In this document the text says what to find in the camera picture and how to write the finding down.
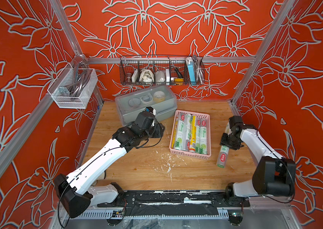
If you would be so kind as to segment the long white green wrap roll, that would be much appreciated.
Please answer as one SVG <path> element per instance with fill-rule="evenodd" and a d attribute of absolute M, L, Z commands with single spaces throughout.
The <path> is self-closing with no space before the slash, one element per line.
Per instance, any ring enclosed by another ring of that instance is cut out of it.
<path fill-rule="evenodd" d="M 229 125 L 229 123 L 227 123 L 227 125 L 225 127 L 225 131 L 223 132 L 223 135 L 224 134 L 228 135 L 230 132 L 231 132 L 230 125 Z M 229 147 L 221 145 L 220 152 L 219 152 L 218 159 L 217 159 L 217 163 L 216 163 L 216 165 L 218 167 L 225 168 L 226 161 L 228 158 L 228 152 L 229 152 Z"/>

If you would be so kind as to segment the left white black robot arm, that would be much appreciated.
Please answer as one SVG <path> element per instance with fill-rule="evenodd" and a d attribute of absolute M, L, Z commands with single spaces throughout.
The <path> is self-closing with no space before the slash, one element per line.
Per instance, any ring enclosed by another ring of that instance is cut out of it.
<path fill-rule="evenodd" d="M 156 110 L 146 107 L 135 121 L 119 128 L 111 139 L 85 164 L 68 175 L 59 174 L 53 179 L 59 203 L 68 216 L 80 216 L 88 207 L 115 202 L 123 195 L 120 186 L 113 182 L 94 188 L 93 183 L 118 159 L 129 151 L 147 148 L 151 138 L 162 139 L 165 126 L 156 118 Z"/>

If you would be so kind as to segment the yellow red wrap roll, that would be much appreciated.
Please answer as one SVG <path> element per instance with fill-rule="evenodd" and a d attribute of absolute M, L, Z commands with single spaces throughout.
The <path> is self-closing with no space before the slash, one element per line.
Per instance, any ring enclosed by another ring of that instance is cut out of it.
<path fill-rule="evenodd" d="M 172 144 L 171 144 L 172 149 L 174 149 L 174 143 L 175 143 L 177 128 L 178 128 L 178 120 L 176 119 L 175 122 L 174 122 L 174 125 L 173 125 L 173 135 L 172 135 Z"/>

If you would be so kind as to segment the pink plastic basket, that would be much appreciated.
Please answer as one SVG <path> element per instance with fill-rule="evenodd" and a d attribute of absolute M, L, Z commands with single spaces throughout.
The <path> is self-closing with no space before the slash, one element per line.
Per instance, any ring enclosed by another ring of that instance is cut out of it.
<path fill-rule="evenodd" d="M 176 110 L 169 149 L 172 154 L 209 159 L 212 155 L 210 115 Z"/>

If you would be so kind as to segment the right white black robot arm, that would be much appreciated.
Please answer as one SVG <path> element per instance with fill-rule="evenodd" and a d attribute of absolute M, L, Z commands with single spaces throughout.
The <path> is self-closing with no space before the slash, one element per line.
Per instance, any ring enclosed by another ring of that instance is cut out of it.
<path fill-rule="evenodd" d="M 254 125 L 245 124 L 241 116 L 229 118 L 229 133 L 221 137 L 220 145 L 239 150 L 245 144 L 256 163 L 252 178 L 227 185 L 228 198 L 257 196 L 295 196 L 296 163 L 274 150 Z"/>

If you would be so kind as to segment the green capped wrap roll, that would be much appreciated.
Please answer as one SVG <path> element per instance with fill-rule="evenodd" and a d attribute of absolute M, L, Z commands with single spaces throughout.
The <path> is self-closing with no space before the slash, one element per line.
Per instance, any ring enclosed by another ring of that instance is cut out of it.
<path fill-rule="evenodd" d="M 185 126 L 185 113 L 180 112 L 178 115 L 178 124 L 175 134 L 174 149 L 183 150 L 183 140 L 184 140 L 184 126 Z"/>

